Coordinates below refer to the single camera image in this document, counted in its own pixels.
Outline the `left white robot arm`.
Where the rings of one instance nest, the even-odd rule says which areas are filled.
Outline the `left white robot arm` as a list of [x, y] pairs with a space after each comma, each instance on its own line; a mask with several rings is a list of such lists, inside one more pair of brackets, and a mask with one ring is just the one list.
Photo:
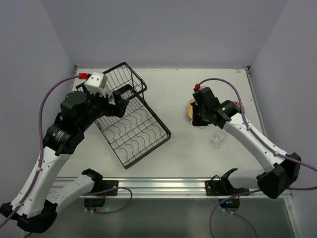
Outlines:
[[0, 213], [25, 232], [44, 233], [54, 223], [57, 214], [82, 195], [101, 192], [102, 175], [86, 169], [72, 183], [49, 194], [61, 168], [84, 140], [84, 132], [95, 120], [107, 116], [124, 116], [129, 101], [118, 91], [114, 102], [107, 97], [88, 92], [68, 93], [60, 113], [45, 135], [41, 135], [40, 155], [20, 193], [10, 203], [0, 207]]

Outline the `yellow square plate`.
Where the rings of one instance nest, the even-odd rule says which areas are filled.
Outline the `yellow square plate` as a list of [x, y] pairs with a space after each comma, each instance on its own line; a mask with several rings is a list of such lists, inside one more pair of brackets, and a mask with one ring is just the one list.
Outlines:
[[187, 115], [190, 119], [193, 118], [193, 106], [192, 104], [195, 103], [196, 101], [194, 99], [191, 99], [188, 103], [188, 108], [187, 108]]

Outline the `clear glass cup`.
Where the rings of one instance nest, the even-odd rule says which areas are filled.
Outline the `clear glass cup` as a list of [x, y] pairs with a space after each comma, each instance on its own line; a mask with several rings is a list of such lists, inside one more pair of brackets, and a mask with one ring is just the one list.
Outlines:
[[111, 102], [113, 100], [113, 93], [107, 85], [105, 85], [103, 92], [104, 92], [104, 97], [107, 98], [109, 102]]
[[220, 146], [227, 140], [227, 135], [223, 130], [216, 130], [213, 134], [212, 144], [213, 146]]

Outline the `blue patterned bowl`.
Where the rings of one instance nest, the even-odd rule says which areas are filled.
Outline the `blue patterned bowl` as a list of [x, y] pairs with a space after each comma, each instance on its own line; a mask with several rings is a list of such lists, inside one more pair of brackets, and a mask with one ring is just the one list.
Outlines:
[[241, 106], [239, 102], [236, 101], [232, 101], [232, 103], [235, 105], [236, 108], [238, 108], [239, 110], [241, 110]]

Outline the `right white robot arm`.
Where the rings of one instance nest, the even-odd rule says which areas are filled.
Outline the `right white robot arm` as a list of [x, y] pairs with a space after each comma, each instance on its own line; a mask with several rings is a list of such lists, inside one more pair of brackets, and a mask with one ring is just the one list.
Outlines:
[[233, 168], [219, 181], [213, 182], [212, 186], [221, 188], [226, 194], [259, 189], [269, 198], [276, 199], [297, 180], [300, 156], [292, 153], [291, 160], [286, 160], [288, 153], [273, 145], [257, 129], [254, 131], [259, 139], [256, 139], [251, 133], [253, 125], [243, 120], [241, 108], [230, 100], [220, 103], [210, 88], [198, 84], [195, 85], [193, 97], [193, 126], [213, 124], [223, 129], [237, 139], [262, 167], [260, 170], [245, 172]]

